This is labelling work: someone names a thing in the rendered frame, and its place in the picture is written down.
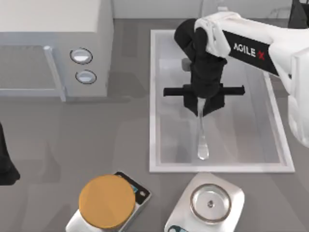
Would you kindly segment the white sink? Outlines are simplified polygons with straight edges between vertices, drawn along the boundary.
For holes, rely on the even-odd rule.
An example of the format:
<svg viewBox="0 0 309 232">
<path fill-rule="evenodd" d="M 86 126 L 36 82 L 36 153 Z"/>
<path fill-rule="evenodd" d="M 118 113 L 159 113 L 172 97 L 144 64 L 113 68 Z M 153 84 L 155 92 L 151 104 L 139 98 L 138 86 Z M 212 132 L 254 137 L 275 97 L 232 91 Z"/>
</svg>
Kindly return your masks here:
<svg viewBox="0 0 309 232">
<path fill-rule="evenodd" d="M 270 77 L 229 59 L 222 82 L 245 88 L 225 98 L 225 106 L 203 119 L 209 155 L 197 155 L 197 118 L 182 97 L 165 97 L 166 87 L 182 87 L 190 73 L 182 69 L 183 51 L 174 30 L 150 36 L 150 172 L 292 173 L 294 164 Z"/>
</svg>

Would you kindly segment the white scale with silver pan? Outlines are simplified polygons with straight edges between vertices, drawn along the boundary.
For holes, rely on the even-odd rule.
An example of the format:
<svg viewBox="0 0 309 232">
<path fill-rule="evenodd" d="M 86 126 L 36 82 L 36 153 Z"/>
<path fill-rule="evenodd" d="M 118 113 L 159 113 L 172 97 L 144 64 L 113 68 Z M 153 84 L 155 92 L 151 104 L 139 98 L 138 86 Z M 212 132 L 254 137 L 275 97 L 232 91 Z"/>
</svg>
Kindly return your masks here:
<svg viewBox="0 0 309 232">
<path fill-rule="evenodd" d="M 232 201 L 231 212 L 227 219 L 215 224 L 201 221 L 190 209 L 190 195 L 192 191 L 202 184 L 210 183 L 224 188 Z M 238 186 L 210 173 L 198 173 L 183 191 L 165 224 L 164 232 L 234 232 L 240 219 L 244 202 L 244 192 Z"/>
</svg>

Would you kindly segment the silver round pan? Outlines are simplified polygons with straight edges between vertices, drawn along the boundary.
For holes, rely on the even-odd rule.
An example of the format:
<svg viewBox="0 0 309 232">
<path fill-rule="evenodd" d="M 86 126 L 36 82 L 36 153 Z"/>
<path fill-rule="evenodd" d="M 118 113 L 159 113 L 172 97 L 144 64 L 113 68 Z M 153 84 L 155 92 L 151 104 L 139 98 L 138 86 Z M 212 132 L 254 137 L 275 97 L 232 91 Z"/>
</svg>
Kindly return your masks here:
<svg viewBox="0 0 309 232">
<path fill-rule="evenodd" d="M 202 184 L 190 195 L 190 209 L 201 221 L 215 224 L 227 219 L 232 201 L 227 191 L 217 184 Z"/>
</svg>

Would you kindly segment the white scale with dark display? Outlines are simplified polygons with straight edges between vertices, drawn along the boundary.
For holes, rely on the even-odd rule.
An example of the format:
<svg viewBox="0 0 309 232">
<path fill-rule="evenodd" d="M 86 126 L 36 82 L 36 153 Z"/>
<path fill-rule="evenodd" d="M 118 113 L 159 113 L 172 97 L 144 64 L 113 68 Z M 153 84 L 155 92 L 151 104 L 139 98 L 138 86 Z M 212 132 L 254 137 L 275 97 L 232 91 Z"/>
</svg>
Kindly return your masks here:
<svg viewBox="0 0 309 232">
<path fill-rule="evenodd" d="M 124 178 L 131 185 L 135 193 L 135 208 L 128 220 L 121 227 L 116 229 L 99 229 L 88 224 L 83 219 L 78 207 L 67 223 L 65 232 L 127 232 L 127 228 L 129 227 L 131 221 L 133 221 L 135 217 L 143 210 L 151 198 L 151 192 L 122 171 L 116 171 L 113 175 Z"/>
</svg>

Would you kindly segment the small microwave knob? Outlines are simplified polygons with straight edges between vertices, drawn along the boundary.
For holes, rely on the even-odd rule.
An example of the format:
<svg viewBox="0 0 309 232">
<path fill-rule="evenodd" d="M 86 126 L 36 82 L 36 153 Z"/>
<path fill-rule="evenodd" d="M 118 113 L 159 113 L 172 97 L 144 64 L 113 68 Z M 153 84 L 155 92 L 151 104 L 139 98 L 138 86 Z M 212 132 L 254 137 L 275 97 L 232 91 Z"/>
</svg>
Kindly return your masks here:
<svg viewBox="0 0 309 232">
<path fill-rule="evenodd" d="M 83 85 L 91 85 L 96 82 L 97 76 L 91 70 L 76 72 L 75 79 Z"/>
</svg>

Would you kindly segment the large microwave knob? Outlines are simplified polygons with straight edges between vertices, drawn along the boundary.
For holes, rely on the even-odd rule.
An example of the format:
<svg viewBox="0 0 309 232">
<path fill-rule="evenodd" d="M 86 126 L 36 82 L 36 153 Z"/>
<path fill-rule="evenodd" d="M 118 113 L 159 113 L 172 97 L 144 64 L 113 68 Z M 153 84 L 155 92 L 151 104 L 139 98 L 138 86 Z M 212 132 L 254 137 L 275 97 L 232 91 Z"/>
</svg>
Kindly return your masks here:
<svg viewBox="0 0 309 232">
<path fill-rule="evenodd" d="M 77 64 L 86 65 L 92 61 L 93 55 L 86 48 L 78 48 L 70 51 L 70 58 Z"/>
</svg>

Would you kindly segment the orange round disc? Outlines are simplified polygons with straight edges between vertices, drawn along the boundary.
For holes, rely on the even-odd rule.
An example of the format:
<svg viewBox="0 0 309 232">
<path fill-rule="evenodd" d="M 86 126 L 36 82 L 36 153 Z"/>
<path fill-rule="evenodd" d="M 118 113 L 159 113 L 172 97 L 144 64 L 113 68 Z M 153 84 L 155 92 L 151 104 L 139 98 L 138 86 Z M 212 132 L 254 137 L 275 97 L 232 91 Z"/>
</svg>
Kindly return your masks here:
<svg viewBox="0 0 309 232">
<path fill-rule="evenodd" d="M 135 193 L 124 178 L 113 174 L 101 175 L 82 188 L 78 207 L 88 224 L 99 229 L 116 229 L 132 215 Z"/>
</svg>

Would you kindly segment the pale microwave oven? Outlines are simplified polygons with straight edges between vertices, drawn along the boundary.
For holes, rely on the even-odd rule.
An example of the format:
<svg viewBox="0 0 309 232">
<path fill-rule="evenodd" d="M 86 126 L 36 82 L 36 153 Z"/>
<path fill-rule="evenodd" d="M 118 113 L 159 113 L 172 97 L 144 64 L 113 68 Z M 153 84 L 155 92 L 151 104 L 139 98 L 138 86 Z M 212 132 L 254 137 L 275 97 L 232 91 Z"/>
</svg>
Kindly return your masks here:
<svg viewBox="0 0 309 232">
<path fill-rule="evenodd" d="M 49 45 L 66 88 L 66 100 L 104 98 L 112 60 L 111 0 L 0 0 L 0 45 Z M 73 62 L 70 51 L 88 49 L 93 59 Z M 76 72 L 91 70 L 95 83 L 83 85 Z"/>
</svg>

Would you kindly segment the microwave oven door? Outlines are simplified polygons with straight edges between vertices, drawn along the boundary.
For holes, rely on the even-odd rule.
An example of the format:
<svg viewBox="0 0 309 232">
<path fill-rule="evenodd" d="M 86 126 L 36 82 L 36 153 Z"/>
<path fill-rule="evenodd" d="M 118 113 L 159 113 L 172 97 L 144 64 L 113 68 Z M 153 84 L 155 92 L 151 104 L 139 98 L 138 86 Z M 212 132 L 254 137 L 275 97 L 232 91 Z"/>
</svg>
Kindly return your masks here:
<svg viewBox="0 0 309 232">
<path fill-rule="evenodd" d="M 0 45 L 0 97 L 60 97 L 43 47 Z"/>
</svg>

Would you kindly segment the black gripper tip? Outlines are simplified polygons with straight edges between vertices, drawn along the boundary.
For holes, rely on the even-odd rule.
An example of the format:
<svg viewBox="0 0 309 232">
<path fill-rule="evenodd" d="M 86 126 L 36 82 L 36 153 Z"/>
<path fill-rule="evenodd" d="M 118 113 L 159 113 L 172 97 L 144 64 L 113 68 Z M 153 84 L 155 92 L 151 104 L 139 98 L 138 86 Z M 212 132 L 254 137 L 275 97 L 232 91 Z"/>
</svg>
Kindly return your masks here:
<svg viewBox="0 0 309 232">
<path fill-rule="evenodd" d="M 20 180 L 20 173 L 8 153 L 3 126 L 0 123 L 0 186 L 12 186 Z"/>
</svg>

